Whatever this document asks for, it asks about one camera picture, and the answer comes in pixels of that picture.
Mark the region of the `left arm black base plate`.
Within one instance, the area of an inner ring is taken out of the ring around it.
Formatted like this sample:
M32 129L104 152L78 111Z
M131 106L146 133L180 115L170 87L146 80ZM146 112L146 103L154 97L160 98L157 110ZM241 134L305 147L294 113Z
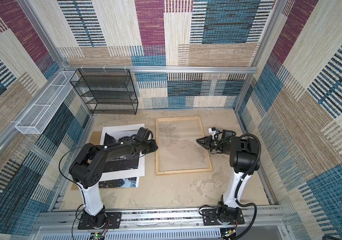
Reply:
M118 229L121 224L121 212L104 212L91 216L84 212L78 224L78 230Z

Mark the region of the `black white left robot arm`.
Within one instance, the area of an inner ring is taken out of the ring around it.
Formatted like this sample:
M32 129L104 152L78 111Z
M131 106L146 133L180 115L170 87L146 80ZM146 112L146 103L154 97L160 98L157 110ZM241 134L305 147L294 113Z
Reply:
M146 155L157 149L155 140L138 142L130 138L106 146L86 144L83 147L70 166L69 174L83 197L82 219L86 226L100 229L107 223L105 206L99 192L99 181L106 163L125 155Z

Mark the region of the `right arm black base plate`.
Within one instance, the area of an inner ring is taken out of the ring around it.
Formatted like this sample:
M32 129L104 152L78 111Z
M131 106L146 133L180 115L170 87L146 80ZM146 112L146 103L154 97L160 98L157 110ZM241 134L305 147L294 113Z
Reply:
M244 215L240 208L229 208L230 213L217 213L217 209L204 208L199 210L203 217L205 226L215 225L243 225L245 224Z

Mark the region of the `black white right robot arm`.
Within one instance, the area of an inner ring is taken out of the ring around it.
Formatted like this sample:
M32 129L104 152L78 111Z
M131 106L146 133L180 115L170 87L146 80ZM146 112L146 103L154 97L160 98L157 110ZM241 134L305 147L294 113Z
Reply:
M257 216L256 204L242 204L240 200L248 179L259 170L261 165L261 143L258 137L253 134L243 134L239 137L232 135L215 140L212 136L208 136L197 139L196 142L210 152L229 155L232 168L230 184L217 203L217 207L205 205L198 210L203 218L203 224L205 226L244 224L241 208L254 207L249 224L253 225Z

